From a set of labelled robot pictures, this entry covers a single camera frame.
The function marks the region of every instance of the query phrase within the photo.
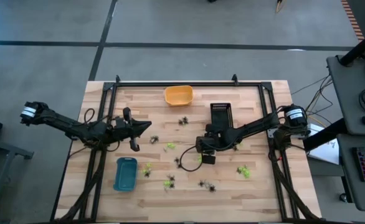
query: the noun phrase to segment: yellow bowl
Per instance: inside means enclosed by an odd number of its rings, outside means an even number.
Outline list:
[[[170,106],[189,105],[194,98],[191,86],[169,86],[164,90],[164,100]]]

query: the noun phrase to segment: black basket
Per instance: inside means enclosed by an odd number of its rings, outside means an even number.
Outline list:
[[[232,110],[230,103],[211,103],[212,124],[222,129],[233,128]]]

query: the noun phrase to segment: wooden tabletop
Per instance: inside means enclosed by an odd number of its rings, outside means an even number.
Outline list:
[[[272,84],[277,106],[291,104],[287,81],[273,81]],[[87,109],[94,108],[98,111],[102,86],[103,82],[88,82],[79,121],[83,120]],[[178,169],[174,162],[183,151],[194,145],[196,136],[203,136],[205,125],[211,123],[211,103],[231,103],[235,128],[261,118],[258,89],[243,86],[194,87],[192,104],[183,107],[169,107],[164,101],[163,91],[163,87],[117,89],[113,114],[122,115],[122,109],[127,106],[134,119],[152,121],[152,125],[138,139],[140,152],[132,151],[128,141],[122,142],[117,151],[108,152],[97,221],[279,222],[281,217],[272,167],[267,157],[265,133],[244,139],[238,151],[218,152],[215,165],[204,164],[195,172]],[[189,124],[178,125],[178,120],[184,116],[188,118]],[[149,139],[153,135],[159,136],[159,142],[150,144]],[[294,144],[302,144],[299,140],[292,141]],[[176,148],[165,152],[164,148],[169,142],[174,143]],[[111,145],[109,149],[114,149],[116,145]],[[81,148],[83,144],[75,142],[71,153]],[[86,149],[69,159],[56,218],[64,215],[82,192],[89,155],[90,150]],[[188,152],[182,161],[184,166],[197,166],[197,156],[195,149]],[[310,210],[320,217],[305,152],[289,148],[287,156],[295,190]],[[138,161],[140,171],[136,188],[132,192],[117,192],[113,189],[116,160],[120,157],[134,157]],[[152,173],[147,178],[142,170],[148,162],[152,164]],[[244,165],[250,170],[249,179],[236,172],[239,166]],[[168,175],[175,176],[175,188],[165,190],[163,182],[168,179]],[[215,185],[216,192],[200,187],[200,180]],[[285,192],[288,216],[291,217],[287,198]],[[87,216],[90,215],[91,207],[92,196]]]

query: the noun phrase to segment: gray floor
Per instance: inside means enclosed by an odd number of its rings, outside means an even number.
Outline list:
[[[110,0],[2,0],[0,40],[99,41]],[[275,15],[274,0],[119,0],[109,42],[350,46],[357,40],[340,0],[289,0]],[[44,101],[76,118],[96,47],[0,46],[1,139],[35,152],[16,159],[3,190],[0,219],[44,222],[50,217],[70,141],[47,126],[25,127],[25,101]],[[292,92],[327,76],[326,58],[344,52],[105,48],[96,80],[288,80]],[[293,95],[306,106],[318,86]],[[321,115],[340,118],[334,106]],[[318,102],[316,110],[328,103]],[[345,205],[338,178],[314,177],[324,218],[362,220],[365,212]]]

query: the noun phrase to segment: blue plastic tray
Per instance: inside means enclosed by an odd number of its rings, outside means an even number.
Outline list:
[[[121,192],[134,190],[138,169],[137,160],[130,157],[122,157],[116,163],[118,164],[118,168],[113,189]]]

